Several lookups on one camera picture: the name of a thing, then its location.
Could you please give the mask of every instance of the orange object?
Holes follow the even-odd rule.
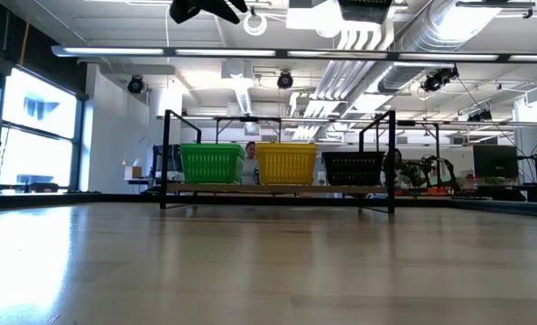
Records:
[[[428,188],[427,189],[428,195],[447,195],[449,192],[447,191],[447,188]]]

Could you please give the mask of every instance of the fluorescent light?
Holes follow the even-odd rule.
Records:
[[[218,49],[179,49],[178,56],[241,56],[241,57],[274,57],[274,50],[218,50]]]
[[[372,120],[365,120],[365,119],[339,119],[339,120],[336,120],[337,123],[358,123],[358,124],[361,124],[361,123],[371,123],[373,122]]]
[[[64,48],[73,55],[163,55],[163,49],[143,48]]]
[[[348,145],[346,143],[327,143],[327,142],[318,142],[318,143],[314,143],[316,145]]]
[[[291,58],[383,60],[386,53],[361,51],[288,51]]]
[[[208,120],[208,121],[215,119],[213,116],[182,116],[182,118],[185,120]],[[176,118],[176,116],[172,116],[170,119],[178,119],[178,118]]]
[[[171,4],[171,0],[84,0],[86,2],[113,2],[113,3],[127,3],[127,2],[133,2],[133,3],[145,3],[145,4]]]
[[[454,63],[438,63],[438,62],[395,62],[395,67],[412,67],[412,68],[449,68],[455,67]]]
[[[511,55],[509,61],[532,61],[537,62],[537,55]]]
[[[402,53],[402,60],[486,60],[494,61],[499,58],[496,54],[466,54],[466,53]]]
[[[327,123],[330,122],[327,118],[283,118],[283,122],[321,122]]]

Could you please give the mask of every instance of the black basket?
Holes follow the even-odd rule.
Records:
[[[330,185],[376,186],[384,153],[322,153]]]

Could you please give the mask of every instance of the security camera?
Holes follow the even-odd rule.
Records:
[[[278,88],[288,89],[291,88],[294,84],[294,79],[289,71],[282,71],[280,77],[278,78]]]
[[[132,80],[127,85],[127,90],[131,94],[136,94],[136,95],[142,94],[142,92],[144,92],[144,88],[145,88],[145,84],[142,81],[143,78],[144,78],[144,76],[141,76],[141,75],[132,76]]]

